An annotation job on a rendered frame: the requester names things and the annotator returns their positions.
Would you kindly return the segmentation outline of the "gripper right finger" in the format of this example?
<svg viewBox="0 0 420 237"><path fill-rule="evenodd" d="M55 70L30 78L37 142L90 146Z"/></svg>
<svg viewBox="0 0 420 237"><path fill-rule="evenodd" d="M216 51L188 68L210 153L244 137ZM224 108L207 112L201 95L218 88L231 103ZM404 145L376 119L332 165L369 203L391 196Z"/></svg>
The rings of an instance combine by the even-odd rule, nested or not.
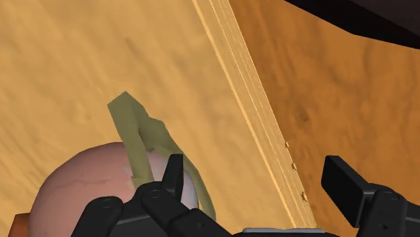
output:
<svg viewBox="0 0 420 237"><path fill-rule="evenodd" d="M420 205L367 182L341 157L325 157L321 185L356 237L420 237Z"/></svg>

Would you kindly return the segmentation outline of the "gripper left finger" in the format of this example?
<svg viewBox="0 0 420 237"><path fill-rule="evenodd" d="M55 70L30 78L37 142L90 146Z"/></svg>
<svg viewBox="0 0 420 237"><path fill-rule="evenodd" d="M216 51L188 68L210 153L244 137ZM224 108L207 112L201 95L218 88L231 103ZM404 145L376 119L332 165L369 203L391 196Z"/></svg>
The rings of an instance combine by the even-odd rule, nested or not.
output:
<svg viewBox="0 0 420 237"><path fill-rule="evenodd" d="M167 237L233 237L200 209L182 204L183 155L169 157L161 181L142 184L133 198L98 197L83 210L71 237L110 237L117 223L127 224L133 214L149 216Z"/></svg>

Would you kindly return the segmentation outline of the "pink round vegetable green leaves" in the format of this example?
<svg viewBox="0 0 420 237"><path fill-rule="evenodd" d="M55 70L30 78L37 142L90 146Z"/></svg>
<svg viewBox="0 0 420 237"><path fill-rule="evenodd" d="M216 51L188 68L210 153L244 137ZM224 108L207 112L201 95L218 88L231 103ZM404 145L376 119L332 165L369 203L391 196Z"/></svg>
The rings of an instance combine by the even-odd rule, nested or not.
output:
<svg viewBox="0 0 420 237"><path fill-rule="evenodd" d="M121 141L81 151L48 176L30 211L28 237L70 237L91 200L129 201L141 184L162 179L170 154L181 153L164 123L127 92L108 109Z"/></svg>

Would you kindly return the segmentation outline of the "orange block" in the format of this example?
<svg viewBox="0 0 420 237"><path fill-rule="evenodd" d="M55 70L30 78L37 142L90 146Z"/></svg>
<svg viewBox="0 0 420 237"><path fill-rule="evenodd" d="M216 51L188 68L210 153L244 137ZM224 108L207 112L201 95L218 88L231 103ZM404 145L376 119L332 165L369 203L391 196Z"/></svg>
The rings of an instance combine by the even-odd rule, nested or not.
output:
<svg viewBox="0 0 420 237"><path fill-rule="evenodd" d="M30 213L16 214L7 237L29 237L29 217Z"/></svg>

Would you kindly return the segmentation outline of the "wooden table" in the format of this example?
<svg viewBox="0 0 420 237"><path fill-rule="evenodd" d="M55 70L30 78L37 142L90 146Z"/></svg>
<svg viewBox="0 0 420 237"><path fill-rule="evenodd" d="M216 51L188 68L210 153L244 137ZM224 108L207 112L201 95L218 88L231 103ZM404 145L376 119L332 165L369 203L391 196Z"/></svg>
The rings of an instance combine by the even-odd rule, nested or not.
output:
<svg viewBox="0 0 420 237"><path fill-rule="evenodd" d="M122 92L165 123L217 221L316 226L228 0L0 0L0 237Z"/></svg>

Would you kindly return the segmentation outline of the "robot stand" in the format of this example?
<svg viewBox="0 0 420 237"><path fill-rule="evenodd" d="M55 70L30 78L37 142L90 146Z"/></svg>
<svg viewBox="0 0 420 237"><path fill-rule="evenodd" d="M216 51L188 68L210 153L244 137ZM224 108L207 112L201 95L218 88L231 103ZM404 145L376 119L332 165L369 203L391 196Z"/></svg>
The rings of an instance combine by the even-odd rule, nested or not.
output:
<svg viewBox="0 0 420 237"><path fill-rule="evenodd" d="M420 50L420 0L285 0L354 35Z"/></svg>

